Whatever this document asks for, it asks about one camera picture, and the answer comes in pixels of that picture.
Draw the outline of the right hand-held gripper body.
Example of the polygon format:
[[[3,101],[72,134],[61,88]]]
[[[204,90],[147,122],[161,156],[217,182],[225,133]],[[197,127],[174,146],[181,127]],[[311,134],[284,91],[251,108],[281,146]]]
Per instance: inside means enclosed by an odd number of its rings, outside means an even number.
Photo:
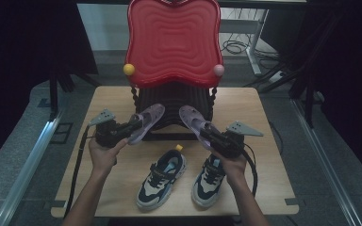
[[[234,121],[222,132],[220,153],[226,158],[236,158],[244,152],[244,137],[263,137],[264,134],[253,127]]]

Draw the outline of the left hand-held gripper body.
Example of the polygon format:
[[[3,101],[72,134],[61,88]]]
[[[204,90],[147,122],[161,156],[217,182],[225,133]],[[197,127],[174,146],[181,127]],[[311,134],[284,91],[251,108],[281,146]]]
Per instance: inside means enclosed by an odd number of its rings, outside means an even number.
[[[113,148],[123,138],[130,137],[128,125],[117,123],[115,115],[106,108],[90,120],[89,126],[96,128],[96,142],[106,148]]]

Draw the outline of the purple sandal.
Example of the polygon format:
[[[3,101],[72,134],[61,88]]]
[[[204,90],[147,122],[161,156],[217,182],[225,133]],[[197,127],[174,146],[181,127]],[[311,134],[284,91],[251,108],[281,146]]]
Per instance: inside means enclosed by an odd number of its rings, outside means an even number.
[[[179,116],[181,121],[197,136],[203,147],[209,151],[213,151],[210,146],[210,141],[201,136],[200,131],[203,128],[211,129],[214,132],[219,130],[210,121],[206,121],[203,115],[194,107],[190,105],[183,105],[179,109]]]
[[[134,145],[140,142],[149,130],[161,119],[165,113],[165,106],[154,104],[147,107],[140,113],[133,114],[130,120],[137,120],[142,123],[142,127],[134,131],[128,138],[127,143]]]

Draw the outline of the navy and beige sneaker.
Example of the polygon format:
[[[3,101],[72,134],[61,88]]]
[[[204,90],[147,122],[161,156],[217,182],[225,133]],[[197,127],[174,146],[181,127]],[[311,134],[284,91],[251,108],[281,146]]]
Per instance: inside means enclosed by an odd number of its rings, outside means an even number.
[[[225,171],[221,160],[211,154],[202,166],[191,190],[191,198],[202,208],[211,207],[219,198]]]
[[[181,154],[182,149],[181,145],[176,145],[151,165],[137,195],[137,207],[140,210],[157,209],[169,199],[173,184],[187,167],[186,157]]]

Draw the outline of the red and black shoe rack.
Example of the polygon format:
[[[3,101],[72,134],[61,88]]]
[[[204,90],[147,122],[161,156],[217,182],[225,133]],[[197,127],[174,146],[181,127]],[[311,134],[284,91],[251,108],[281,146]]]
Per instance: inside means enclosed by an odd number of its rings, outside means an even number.
[[[224,74],[219,45],[220,6],[216,0],[132,0],[127,19],[126,73],[136,111],[154,104],[165,114],[149,130],[148,140],[192,140],[191,133],[158,131],[182,125],[178,110],[195,107],[210,121],[217,86]]]

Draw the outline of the person's right hand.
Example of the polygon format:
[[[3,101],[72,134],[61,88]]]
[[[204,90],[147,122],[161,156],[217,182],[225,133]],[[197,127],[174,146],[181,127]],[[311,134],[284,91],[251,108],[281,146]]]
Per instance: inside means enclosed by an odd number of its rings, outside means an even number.
[[[230,186],[247,185],[244,175],[247,161],[242,155],[236,158],[225,158],[216,151],[212,153],[221,160],[227,182]]]

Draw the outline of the person's left hand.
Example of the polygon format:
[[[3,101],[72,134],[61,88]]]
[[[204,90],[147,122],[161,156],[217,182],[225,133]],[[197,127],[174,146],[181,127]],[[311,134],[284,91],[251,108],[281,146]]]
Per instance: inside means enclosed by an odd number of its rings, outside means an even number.
[[[113,148],[99,145],[95,138],[89,142],[90,158],[92,161],[92,175],[107,177],[117,161],[117,154],[127,145],[127,139],[120,140]]]

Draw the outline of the black metal stand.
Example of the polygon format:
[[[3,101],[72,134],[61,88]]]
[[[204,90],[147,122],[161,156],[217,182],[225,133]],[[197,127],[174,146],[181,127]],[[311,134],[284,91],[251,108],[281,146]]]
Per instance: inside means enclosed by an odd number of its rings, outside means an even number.
[[[293,84],[288,91],[288,96],[290,99],[295,100],[299,99],[303,93],[305,94],[304,121],[310,128],[313,127],[312,109],[315,92],[315,64],[318,62],[320,53],[335,29],[338,20],[339,17],[334,12],[324,12],[319,18],[318,24],[312,26],[313,30],[303,39],[303,42],[296,50],[289,54],[284,61],[276,64],[274,68],[269,71],[268,75],[256,80],[257,84],[269,81],[270,77],[275,75],[276,70],[287,68],[288,73],[284,77],[264,88],[259,88],[258,92],[268,93],[293,80]]]
[[[88,84],[95,88],[100,86],[100,83],[94,80],[86,73],[82,73],[69,65],[54,66],[49,73],[49,93],[50,93],[50,109],[51,116],[55,117],[58,114],[58,86],[65,92],[72,92],[75,84],[71,75],[76,75]]]

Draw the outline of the white power strip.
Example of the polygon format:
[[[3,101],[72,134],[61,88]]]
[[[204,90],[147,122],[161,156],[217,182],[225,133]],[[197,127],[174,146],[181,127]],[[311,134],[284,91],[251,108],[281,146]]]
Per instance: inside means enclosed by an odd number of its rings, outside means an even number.
[[[271,83],[277,82],[278,80],[280,80],[281,78],[283,78],[286,74],[282,71],[278,71],[277,73],[275,73],[270,79],[269,81]]]

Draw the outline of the black curtain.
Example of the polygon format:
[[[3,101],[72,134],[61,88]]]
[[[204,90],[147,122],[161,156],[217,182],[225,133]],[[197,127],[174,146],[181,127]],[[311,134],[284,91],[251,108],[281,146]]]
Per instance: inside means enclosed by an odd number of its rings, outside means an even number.
[[[322,94],[321,110],[362,163],[362,0],[307,0],[306,10],[272,9],[262,40],[290,70],[308,60],[330,26],[313,66],[303,70],[289,92],[299,97],[308,85]]]
[[[0,0],[0,149],[51,74],[96,74],[78,0]]]

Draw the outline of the white desk frame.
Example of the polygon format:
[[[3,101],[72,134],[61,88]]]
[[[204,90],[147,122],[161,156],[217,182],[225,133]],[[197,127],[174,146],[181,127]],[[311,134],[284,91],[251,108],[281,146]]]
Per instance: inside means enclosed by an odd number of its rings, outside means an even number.
[[[228,55],[247,56],[253,73],[261,76],[257,45],[267,9],[221,8],[220,44]]]

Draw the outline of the aluminium floor rail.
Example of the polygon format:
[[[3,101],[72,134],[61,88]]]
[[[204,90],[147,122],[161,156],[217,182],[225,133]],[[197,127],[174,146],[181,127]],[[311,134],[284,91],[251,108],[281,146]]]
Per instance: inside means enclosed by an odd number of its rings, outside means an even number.
[[[11,222],[63,114],[64,109],[60,109],[55,114],[55,117],[44,125],[35,145],[25,161],[25,164],[20,170],[18,177],[14,181],[7,197],[1,205],[0,226],[8,226]]]
[[[304,133],[307,137],[307,140],[310,143],[310,146],[319,160],[319,164],[324,173],[328,184],[330,185],[339,207],[346,218],[349,226],[362,226],[362,220],[358,215],[358,212],[354,206],[354,203],[345,188],[345,186],[339,180],[335,169],[333,168],[331,161],[329,160],[323,146],[315,132],[315,130],[309,125],[304,117],[304,109],[299,101],[291,99],[290,100],[292,108],[295,111],[295,114],[304,130]]]

